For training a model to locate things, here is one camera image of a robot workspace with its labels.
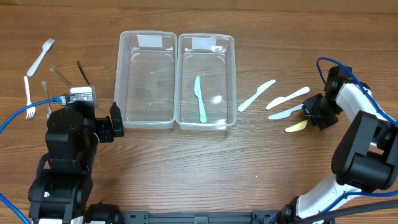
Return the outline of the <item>yellow plastic knife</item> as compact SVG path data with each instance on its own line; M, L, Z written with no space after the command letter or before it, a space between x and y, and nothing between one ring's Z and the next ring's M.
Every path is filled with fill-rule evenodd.
M299 122L299 123L297 123L297 124L295 124L293 126L285 128L285 132L286 133L292 133L292 132L301 131L301 130L306 128L307 124L308 124L308 120L306 119L306 120L301 121L301 122Z

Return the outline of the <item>pale grey-blue plastic knife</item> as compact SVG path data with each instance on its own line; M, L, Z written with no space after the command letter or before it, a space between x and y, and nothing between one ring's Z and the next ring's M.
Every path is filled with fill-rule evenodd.
M272 114L270 116L268 116L268 119L284 119L284 118L288 118L293 112L301 110L302 109L303 104L299 104L293 108L290 108L288 110L282 111L280 113L276 113L276 114Z

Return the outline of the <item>white plastic knife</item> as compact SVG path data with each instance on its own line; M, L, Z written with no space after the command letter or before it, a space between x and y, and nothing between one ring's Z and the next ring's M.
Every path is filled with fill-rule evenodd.
M298 97L298 96L307 94L309 91L310 91L310 88L309 88L308 86L305 86L305 87L303 87L303 88L301 88L301 89L299 89L299 90L297 90L297 91L291 93L291 94L288 95L288 96L280 96L280 97L277 97L277 98L275 98L274 100L272 100L272 101L266 106L266 110L270 110L271 108L273 108L273 107L275 107L275 106L277 106L277 105L279 105L279 104L282 104L282 103L284 103L284 102L286 102L286 101L289 101L289 100L291 100L291 99L293 99L293 98L296 98L296 97Z

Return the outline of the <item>light blue plastic knife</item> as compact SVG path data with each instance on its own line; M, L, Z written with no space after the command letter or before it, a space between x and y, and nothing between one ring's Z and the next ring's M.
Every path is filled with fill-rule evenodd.
M246 101L244 101L238 106L238 111L243 112L259 95L261 95L264 91L266 91L275 82L276 80L269 80L268 82L265 82L262 85L260 85L256 89L255 94L253 94L250 98L248 98Z

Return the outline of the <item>teal plastic knife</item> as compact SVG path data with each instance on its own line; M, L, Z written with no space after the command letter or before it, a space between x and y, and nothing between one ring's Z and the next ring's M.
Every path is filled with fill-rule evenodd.
M207 122L207 117L206 117L206 112L205 112L205 106L203 104L203 98L202 98L202 93L201 93L201 83L200 83L200 77L199 76L197 76L196 79L195 79L194 94L198 98L200 122L201 123L206 123Z

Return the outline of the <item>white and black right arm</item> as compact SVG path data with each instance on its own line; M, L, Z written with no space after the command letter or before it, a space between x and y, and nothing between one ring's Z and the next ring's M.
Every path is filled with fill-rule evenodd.
M324 90L304 101L305 119L323 130L345 113L350 126L333 154L331 174L291 200L279 223L334 211L356 197L387 190L397 178L397 127L376 108L370 87L355 81L350 67L338 65L329 69Z

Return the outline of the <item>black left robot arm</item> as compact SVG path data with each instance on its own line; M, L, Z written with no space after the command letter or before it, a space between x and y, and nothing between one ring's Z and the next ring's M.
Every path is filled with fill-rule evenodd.
M97 118L93 104L82 101L52 112L45 135L48 152L40 158L28 193L33 223L42 219L70 223L84 215L98 144L124 135L116 103L109 112Z

